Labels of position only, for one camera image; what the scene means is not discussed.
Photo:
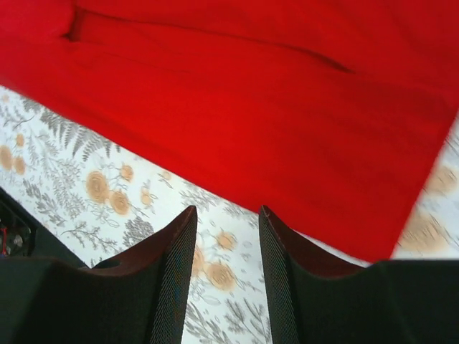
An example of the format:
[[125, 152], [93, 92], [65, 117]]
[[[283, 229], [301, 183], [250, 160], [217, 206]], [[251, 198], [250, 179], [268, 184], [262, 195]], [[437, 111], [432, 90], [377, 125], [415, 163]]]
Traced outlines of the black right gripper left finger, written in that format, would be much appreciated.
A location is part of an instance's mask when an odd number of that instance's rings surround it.
[[1, 260], [3, 343], [180, 343], [197, 210], [101, 261]]

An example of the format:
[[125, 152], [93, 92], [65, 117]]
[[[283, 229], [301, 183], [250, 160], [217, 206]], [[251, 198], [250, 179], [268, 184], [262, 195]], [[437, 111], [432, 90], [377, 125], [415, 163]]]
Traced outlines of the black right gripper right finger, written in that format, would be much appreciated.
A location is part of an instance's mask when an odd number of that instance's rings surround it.
[[368, 267], [314, 244], [263, 206], [259, 235], [274, 343], [456, 343], [458, 262]]

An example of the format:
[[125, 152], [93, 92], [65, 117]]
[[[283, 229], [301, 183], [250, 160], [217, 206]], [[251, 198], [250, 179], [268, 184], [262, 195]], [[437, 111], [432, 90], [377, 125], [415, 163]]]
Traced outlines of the red t shirt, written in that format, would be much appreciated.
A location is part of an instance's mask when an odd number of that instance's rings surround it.
[[1, 83], [377, 262], [458, 111], [458, 3], [3, 1]]

